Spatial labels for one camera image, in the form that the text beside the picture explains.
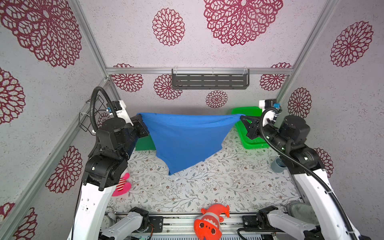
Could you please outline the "green tank top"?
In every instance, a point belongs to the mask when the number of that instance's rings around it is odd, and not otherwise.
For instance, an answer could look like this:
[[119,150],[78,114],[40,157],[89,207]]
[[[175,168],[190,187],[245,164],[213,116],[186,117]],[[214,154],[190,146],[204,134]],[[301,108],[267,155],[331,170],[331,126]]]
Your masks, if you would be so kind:
[[136,151],[154,151],[156,146],[150,135],[139,138],[136,144]]

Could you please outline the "blue tank top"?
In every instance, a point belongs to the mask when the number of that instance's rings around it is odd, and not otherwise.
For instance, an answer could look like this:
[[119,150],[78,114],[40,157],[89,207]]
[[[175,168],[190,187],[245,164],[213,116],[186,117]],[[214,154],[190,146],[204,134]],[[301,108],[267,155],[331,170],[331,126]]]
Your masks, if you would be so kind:
[[173,175],[221,151],[240,114],[223,116],[141,113],[156,147],[156,156]]

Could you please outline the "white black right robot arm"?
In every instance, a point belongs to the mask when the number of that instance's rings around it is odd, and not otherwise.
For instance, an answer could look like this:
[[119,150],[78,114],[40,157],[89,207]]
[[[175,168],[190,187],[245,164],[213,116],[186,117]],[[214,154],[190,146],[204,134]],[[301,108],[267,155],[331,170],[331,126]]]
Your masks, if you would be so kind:
[[278,153],[318,223],[311,224],[294,217],[288,207],[269,206],[257,214],[259,230],[280,231],[296,240],[369,239],[349,220],[331,187],[319,154],[305,144],[310,132],[306,121],[290,115],[277,128],[267,116],[269,113],[265,110],[260,117],[241,117],[247,136],[265,140]]

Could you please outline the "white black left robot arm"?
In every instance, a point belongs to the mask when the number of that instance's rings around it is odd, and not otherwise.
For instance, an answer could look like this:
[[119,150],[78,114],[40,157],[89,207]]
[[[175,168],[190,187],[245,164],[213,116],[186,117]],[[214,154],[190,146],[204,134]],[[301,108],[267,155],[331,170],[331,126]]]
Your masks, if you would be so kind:
[[116,190],[138,139],[149,135],[141,115],[106,120],[96,130],[97,143],[89,154],[81,192],[68,238],[70,240],[123,240],[143,226],[148,213],[138,209],[102,230],[110,198]]

